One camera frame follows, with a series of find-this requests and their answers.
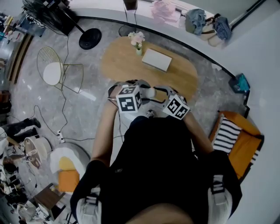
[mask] marble floor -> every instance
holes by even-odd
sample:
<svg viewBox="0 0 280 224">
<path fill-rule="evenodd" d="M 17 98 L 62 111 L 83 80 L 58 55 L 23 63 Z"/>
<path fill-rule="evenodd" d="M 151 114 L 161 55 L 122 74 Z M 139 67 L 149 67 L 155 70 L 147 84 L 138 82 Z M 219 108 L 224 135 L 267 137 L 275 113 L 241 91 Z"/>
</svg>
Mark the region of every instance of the marble floor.
<svg viewBox="0 0 280 224">
<path fill-rule="evenodd" d="M 85 93 L 91 95 L 89 99 L 85 97 L 84 94 L 75 94 L 67 88 L 63 89 L 63 93 L 66 97 L 63 111 L 68 123 L 63 128 L 62 133 L 64 138 L 76 140 L 94 138 L 95 136 L 102 107 L 106 101 L 107 89 L 114 83 L 114 81 L 102 75 L 100 71 L 100 62 L 110 42 L 118 38 L 118 29 L 122 26 L 114 22 L 91 19 L 81 19 L 79 25 L 84 30 L 99 28 L 102 32 L 102 39 L 96 47 L 85 51 L 78 45 L 81 35 L 79 30 L 74 28 L 69 36 L 69 55 L 66 63 L 82 63 L 84 65 L 84 82 L 81 89 Z M 230 76 L 228 74 L 222 70 L 218 71 L 213 69 L 210 61 L 180 44 L 147 31 L 143 31 L 143 33 L 147 41 L 178 53 L 194 64 L 198 73 L 199 86 L 195 96 L 188 104 L 207 134 L 210 133 L 217 118 L 217 110 L 231 110 L 241 114 L 244 113 L 245 108 L 242 106 L 243 96 L 241 94 L 234 94 L 230 89 L 228 85 Z M 34 106 L 38 105 L 45 122 L 50 129 L 56 133 L 66 123 L 62 114 L 64 98 L 58 89 L 47 85 L 40 78 L 37 71 L 37 54 L 44 46 L 52 47 L 59 54 L 62 61 L 65 60 L 67 55 L 67 37 L 58 35 L 51 30 L 46 30 L 41 38 L 33 38 L 23 61 L 18 82 L 16 85 L 10 86 L 12 101 L 11 115 L 19 120 L 29 118 L 33 116 Z M 70 73 L 77 74 L 77 72 L 77 70 L 73 70 Z M 79 78 L 80 76 L 69 74 L 65 84 L 77 88 L 80 81 Z M 147 106 L 143 107 L 139 114 L 145 114 L 147 110 Z M 38 129 L 38 133 L 46 137 L 52 148 L 55 148 L 59 144 L 59 140 L 43 122 L 38 108 L 35 108 L 35 117 L 42 124 L 42 127 Z M 17 120 L 15 118 L 10 117 L 9 122 L 16 122 Z M 122 135 L 127 130 L 130 122 L 131 120 L 121 115 Z M 114 136 L 118 135 L 120 135 L 119 118 L 116 116 Z M 69 139 L 67 139 L 66 142 L 78 144 L 89 154 L 91 153 L 94 140 L 76 141 Z M 112 161 L 118 154 L 121 145 L 121 138 L 115 138 Z M 32 179 L 32 181 L 26 185 L 30 196 L 38 193 L 50 182 L 57 181 L 51 174 L 49 161 L 43 162 L 42 168 L 39 171 L 31 171 L 26 163 L 21 161 L 17 164 L 19 166 L 19 174 L 22 176 L 24 183 L 27 183 L 29 177 Z"/>
</svg>

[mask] striped pillow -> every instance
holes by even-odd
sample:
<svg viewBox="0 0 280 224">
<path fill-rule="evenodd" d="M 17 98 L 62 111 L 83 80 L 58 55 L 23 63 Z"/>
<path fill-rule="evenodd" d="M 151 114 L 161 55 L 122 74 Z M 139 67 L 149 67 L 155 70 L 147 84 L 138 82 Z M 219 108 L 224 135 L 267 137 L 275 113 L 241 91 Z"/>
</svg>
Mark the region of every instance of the striped pillow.
<svg viewBox="0 0 280 224">
<path fill-rule="evenodd" d="M 232 121 L 222 118 L 216 138 L 212 142 L 214 150 L 224 151 L 229 154 L 238 138 L 241 128 Z"/>
</svg>

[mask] flower vase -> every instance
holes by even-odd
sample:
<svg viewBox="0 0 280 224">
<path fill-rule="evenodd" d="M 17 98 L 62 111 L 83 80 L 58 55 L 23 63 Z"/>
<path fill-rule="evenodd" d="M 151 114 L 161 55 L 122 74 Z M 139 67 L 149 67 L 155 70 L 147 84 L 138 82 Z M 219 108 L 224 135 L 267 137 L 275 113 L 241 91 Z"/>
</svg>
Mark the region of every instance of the flower vase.
<svg viewBox="0 0 280 224">
<path fill-rule="evenodd" d="M 142 48 L 136 48 L 136 54 L 141 56 L 143 54 Z"/>
</svg>

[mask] wire chair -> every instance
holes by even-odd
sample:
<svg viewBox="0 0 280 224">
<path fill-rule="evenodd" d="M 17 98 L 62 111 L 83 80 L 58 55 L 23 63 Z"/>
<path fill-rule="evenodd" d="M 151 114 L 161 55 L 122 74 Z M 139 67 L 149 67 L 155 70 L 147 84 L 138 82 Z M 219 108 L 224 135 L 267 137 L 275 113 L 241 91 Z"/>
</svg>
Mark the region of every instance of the wire chair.
<svg viewBox="0 0 280 224">
<path fill-rule="evenodd" d="M 69 66 L 82 67 L 82 81 L 79 91 L 71 89 L 64 84 L 66 79 L 66 70 Z M 37 55 L 37 69 L 40 77 L 49 85 L 62 90 L 63 86 L 75 93 L 80 93 L 84 81 L 84 65 L 83 64 L 64 64 L 58 54 L 51 47 L 45 46 L 41 48 Z"/>
</svg>

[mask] power strip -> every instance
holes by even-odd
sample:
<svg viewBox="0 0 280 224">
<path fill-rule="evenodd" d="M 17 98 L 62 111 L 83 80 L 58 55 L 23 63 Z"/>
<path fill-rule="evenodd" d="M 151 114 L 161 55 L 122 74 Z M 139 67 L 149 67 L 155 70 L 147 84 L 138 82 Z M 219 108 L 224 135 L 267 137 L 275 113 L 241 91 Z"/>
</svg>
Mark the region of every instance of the power strip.
<svg viewBox="0 0 280 224">
<path fill-rule="evenodd" d="M 62 135 L 60 130 L 57 131 L 57 134 L 59 135 L 59 142 L 60 143 L 65 143 L 65 140 L 64 140 L 63 135 Z"/>
</svg>

